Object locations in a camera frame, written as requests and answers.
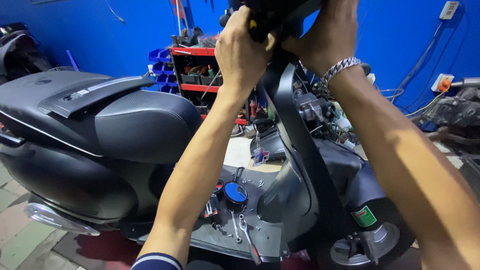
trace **yellow cable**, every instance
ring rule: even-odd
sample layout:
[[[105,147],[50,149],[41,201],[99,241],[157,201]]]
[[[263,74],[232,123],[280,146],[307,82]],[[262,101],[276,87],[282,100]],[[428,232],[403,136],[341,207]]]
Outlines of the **yellow cable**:
[[[447,91],[443,91],[441,94],[439,94],[438,96],[436,96],[427,106],[419,109],[419,110],[416,111],[416,112],[413,112],[413,113],[411,113],[411,114],[407,114],[407,115],[405,115],[405,116],[410,116],[410,115],[412,115],[412,114],[415,114],[415,113],[417,113],[417,112],[419,112],[419,111],[427,108],[428,106],[432,105],[432,104],[437,100],[437,98],[441,97],[441,96],[442,96],[443,94],[445,94],[446,92],[447,92]]]

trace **silver chain bracelet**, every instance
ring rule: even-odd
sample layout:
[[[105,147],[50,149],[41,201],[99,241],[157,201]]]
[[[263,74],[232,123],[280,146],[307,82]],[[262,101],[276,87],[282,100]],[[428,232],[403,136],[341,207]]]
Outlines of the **silver chain bracelet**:
[[[330,95],[330,90],[328,90],[328,84],[330,81],[333,79],[333,77],[339,73],[340,71],[354,66],[354,65],[360,65],[361,61],[360,59],[356,57],[348,57],[345,58],[344,60],[336,63],[333,67],[331,67],[325,75],[320,78],[320,81],[318,82],[318,85],[320,86],[320,89],[325,91],[327,94]]]

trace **scooter wheel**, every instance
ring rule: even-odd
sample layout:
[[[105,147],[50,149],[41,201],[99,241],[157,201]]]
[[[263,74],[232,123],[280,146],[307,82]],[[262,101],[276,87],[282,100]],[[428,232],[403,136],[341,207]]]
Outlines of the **scooter wheel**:
[[[322,269],[335,269],[335,270],[379,270],[384,269],[385,265],[398,259],[402,256],[415,241],[415,236],[408,228],[406,222],[401,218],[399,213],[393,213],[388,222],[384,223],[384,229],[389,230],[388,233],[399,234],[398,241],[393,248],[386,254],[379,258],[379,264],[375,265],[373,262],[366,258],[366,255],[358,254],[356,257],[342,258],[335,252],[339,252],[341,249],[341,243],[321,243],[314,248],[307,249],[308,254],[312,260],[316,259],[319,267]]]

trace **forearm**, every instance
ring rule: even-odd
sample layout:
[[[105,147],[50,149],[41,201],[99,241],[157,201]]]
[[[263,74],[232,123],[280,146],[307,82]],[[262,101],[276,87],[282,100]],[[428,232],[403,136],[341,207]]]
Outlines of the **forearm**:
[[[419,243],[424,239],[444,243],[443,252],[457,246],[463,259],[473,263],[473,252],[480,248],[475,240],[480,237],[480,210],[459,172],[368,84],[360,67],[337,74],[330,89],[352,122],[380,185]],[[427,259],[431,252],[440,252],[434,250],[437,245],[424,244]],[[430,255],[438,260],[437,254]]]
[[[239,110],[237,101],[217,97],[165,186],[157,219],[165,218],[181,228],[193,227],[220,177]]]

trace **black seat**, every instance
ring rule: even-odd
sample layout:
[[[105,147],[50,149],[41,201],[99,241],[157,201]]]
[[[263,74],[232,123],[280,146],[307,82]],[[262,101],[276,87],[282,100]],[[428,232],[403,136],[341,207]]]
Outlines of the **black seat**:
[[[101,74],[36,73],[0,86],[0,122],[17,136],[41,144],[46,136],[65,149],[147,163],[176,162],[202,123],[178,95],[130,89],[101,100],[79,117],[65,118],[38,106],[46,97],[111,79]]]

